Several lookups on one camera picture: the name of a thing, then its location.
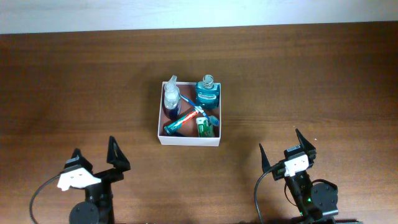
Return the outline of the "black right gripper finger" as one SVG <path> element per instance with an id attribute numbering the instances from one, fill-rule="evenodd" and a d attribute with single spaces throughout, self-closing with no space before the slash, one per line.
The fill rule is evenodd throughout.
<path id="1" fill-rule="evenodd" d="M 311 144 L 306 138 L 304 138 L 304 136 L 298 129 L 295 129 L 295 132 L 297 134 L 300 147 L 303 149 L 304 153 L 306 153 L 306 155 L 308 156 L 308 160 L 314 161 L 317 154 L 315 146 Z"/>
<path id="2" fill-rule="evenodd" d="M 270 165 L 270 162 L 266 156 L 265 150 L 261 143 L 259 143 L 259 148 L 260 148 L 260 152 L 261 152 L 261 167 L 262 167 L 263 173 L 265 174 L 271 170 L 271 165 Z"/>

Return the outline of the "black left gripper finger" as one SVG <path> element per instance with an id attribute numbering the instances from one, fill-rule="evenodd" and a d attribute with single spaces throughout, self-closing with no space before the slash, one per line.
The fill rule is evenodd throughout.
<path id="1" fill-rule="evenodd" d="M 113 165 L 118 171 L 128 171 L 131 169 L 130 162 L 123 154 L 114 136 L 109 137 L 106 162 Z"/>
<path id="2" fill-rule="evenodd" d="M 72 170 L 79 168 L 84 168 L 89 173 L 92 173 L 93 165 L 88 160 L 86 160 L 83 157 L 81 151 L 78 148 L 76 148 L 73 151 L 71 158 L 66 161 L 64 166 L 64 172 L 70 172 Z"/>

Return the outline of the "green white toothpaste tube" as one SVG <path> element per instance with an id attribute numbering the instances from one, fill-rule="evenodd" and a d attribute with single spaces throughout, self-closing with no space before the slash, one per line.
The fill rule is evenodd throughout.
<path id="1" fill-rule="evenodd" d="M 198 110 L 193 110 L 186 114 L 185 116 L 182 116 L 178 120 L 174 121 L 173 123 L 170 123 L 169 125 L 166 125 L 164 127 L 164 131 L 168 135 L 172 135 L 173 133 L 176 133 L 186 122 L 190 121 L 192 118 L 194 118 L 197 114 L 199 113 Z"/>

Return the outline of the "green soap box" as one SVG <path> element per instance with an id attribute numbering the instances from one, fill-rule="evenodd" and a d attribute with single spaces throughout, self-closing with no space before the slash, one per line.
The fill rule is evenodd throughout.
<path id="1" fill-rule="evenodd" d="M 209 122 L 208 118 L 200 117 L 196 119 L 198 136 L 200 138 L 214 138 L 215 132 L 213 125 Z"/>

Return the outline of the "blue white toothbrush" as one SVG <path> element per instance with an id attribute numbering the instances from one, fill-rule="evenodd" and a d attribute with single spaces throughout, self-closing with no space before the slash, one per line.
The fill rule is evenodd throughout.
<path id="1" fill-rule="evenodd" d="M 207 118 L 209 120 L 209 122 L 213 125 L 213 126 L 219 126 L 220 125 L 220 121 L 218 118 L 216 118 L 215 116 L 211 115 L 208 116 L 204 109 L 202 109 L 200 106 L 197 106 L 196 104 L 194 104 L 193 101 L 189 100 L 186 96 L 184 95 L 180 95 L 181 99 L 183 99 L 184 101 L 186 101 L 187 103 L 189 103 L 190 105 L 192 105 L 196 110 L 198 110 L 205 118 Z"/>

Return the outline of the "foam pump bottle blue liquid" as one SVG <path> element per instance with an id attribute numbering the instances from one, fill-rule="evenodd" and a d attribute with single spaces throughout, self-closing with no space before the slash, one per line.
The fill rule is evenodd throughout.
<path id="1" fill-rule="evenodd" d="M 164 111 L 165 115 L 175 120 L 181 110 L 180 89 L 177 86 L 177 76 L 173 75 L 164 86 Z"/>

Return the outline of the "teal mouthwash bottle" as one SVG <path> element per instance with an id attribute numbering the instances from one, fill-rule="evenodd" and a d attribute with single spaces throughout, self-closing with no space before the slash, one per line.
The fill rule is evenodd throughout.
<path id="1" fill-rule="evenodd" d="M 216 83 L 212 75 L 205 75 L 203 80 L 195 85 L 195 103 L 204 109 L 212 110 L 219 107 L 220 83 Z"/>

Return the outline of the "blue disposable razor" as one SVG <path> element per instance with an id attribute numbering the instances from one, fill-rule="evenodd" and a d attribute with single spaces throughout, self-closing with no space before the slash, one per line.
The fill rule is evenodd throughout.
<path id="1" fill-rule="evenodd" d="M 186 135 L 178 133 L 178 132 L 173 133 L 171 136 L 181 137 L 181 138 L 185 138 L 186 137 Z"/>

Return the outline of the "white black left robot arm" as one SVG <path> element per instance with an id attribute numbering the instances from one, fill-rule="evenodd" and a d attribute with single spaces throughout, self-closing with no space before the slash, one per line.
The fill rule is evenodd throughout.
<path id="1" fill-rule="evenodd" d="M 83 157 L 79 149 L 75 149 L 66 161 L 57 187 L 62 191 L 70 188 L 85 191 L 84 201 L 71 209 L 70 223 L 115 222 L 111 184 L 123 180 L 124 172 L 129 171 L 131 165 L 113 136 L 109 137 L 106 162 L 113 167 L 93 173 L 93 165 Z"/>

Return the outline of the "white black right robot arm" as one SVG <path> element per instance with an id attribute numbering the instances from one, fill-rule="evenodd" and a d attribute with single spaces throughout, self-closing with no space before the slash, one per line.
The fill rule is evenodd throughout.
<path id="1" fill-rule="evenodd" d="M 336 220 L 339 214 L 338 186 L 325 179 L 311 180 L 307 170 L 314 165 L 316 147 L 310 143 L 302 133 L 296 129 L 299 144 L 284 151 L 285 158 L 273 166 L 266 156 L 263 146 L 260 144 L 262 175 L 258 178 L 254 187 L 254 204 L 261 223 L 265 220 L 261 215 L 257 190 L 262 179 L 271 174 L 275 181 L 285 181 L 284 191 L 289 191 L 293 200 L 290 203 L 300 212 L 298 217 L 293 217 L 289 223 L 359 223 L 358 220 Z"/>

